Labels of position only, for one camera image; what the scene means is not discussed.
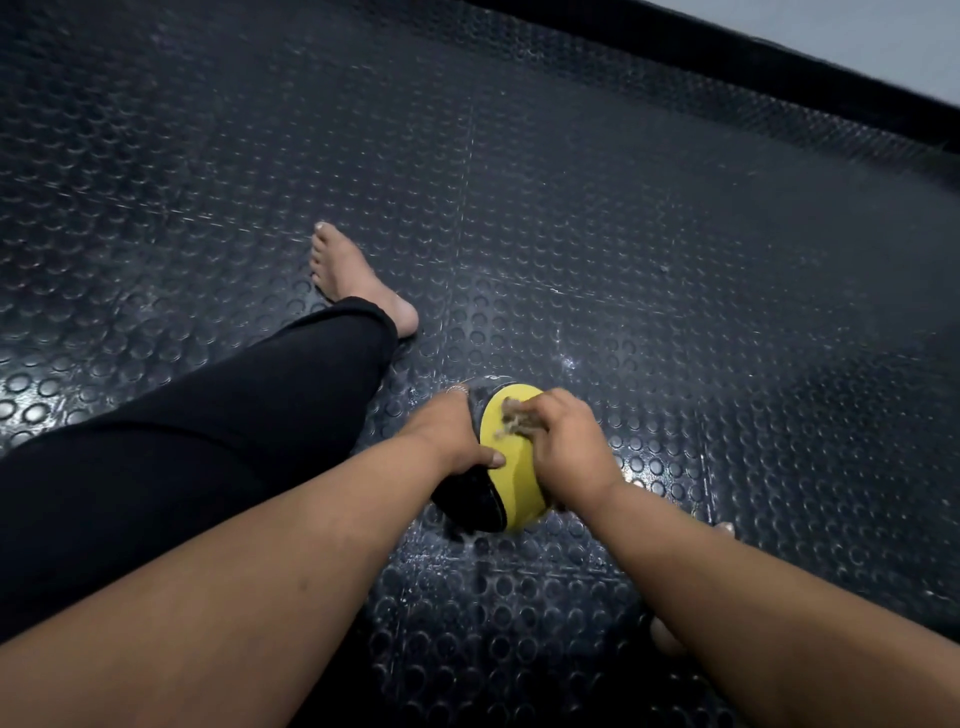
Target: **leg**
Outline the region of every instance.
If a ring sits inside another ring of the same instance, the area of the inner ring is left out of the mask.
[[[332,226],[311,268],[327,310],[0,461],[0,641],[349,455],[417,313]]]

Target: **forearm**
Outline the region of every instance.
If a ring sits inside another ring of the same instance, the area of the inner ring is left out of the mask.
[[[0,714],[285,724],[444,475],[395,438],[207,531],[0,647]]]
[[[756,725],[947,725],[960,710],[960,648],[922,627],[635,486],[585,520]]]

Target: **person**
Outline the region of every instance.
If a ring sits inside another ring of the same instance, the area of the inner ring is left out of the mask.
[[[331,225],[310,265],[326,310],[0,461],[5,725],[286,723],[435,486],[502,463],[459,391],[348,458],[418,314]],[[753,724],[955,724],[960,647],[626,482],[565,390],[522,406],[540,482]]]

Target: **wrist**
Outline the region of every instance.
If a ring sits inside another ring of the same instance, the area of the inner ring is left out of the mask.
[[[580,502],[568,506],[587,527],[593,528],[595,522],[603,520],[606,514],[617,508],[619,493],[633,487],[622,477],[610,478],[590,488],[589,495]]]
[[[455,456],[448,451],[443,442],[438,441],[429,433],[421,430],[401,430],[393,437],[403,444],[404,449],[411,450],[421,462],[437,474],[437,483],[453,472]]]

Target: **toe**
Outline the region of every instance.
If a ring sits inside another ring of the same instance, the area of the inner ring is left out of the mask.
[[[330,225],[330,223],[317,223],[314,232],[317,234],[317,237],[320,238],[320,241],[326,245],[347,240],[347,237],[333,225]]]

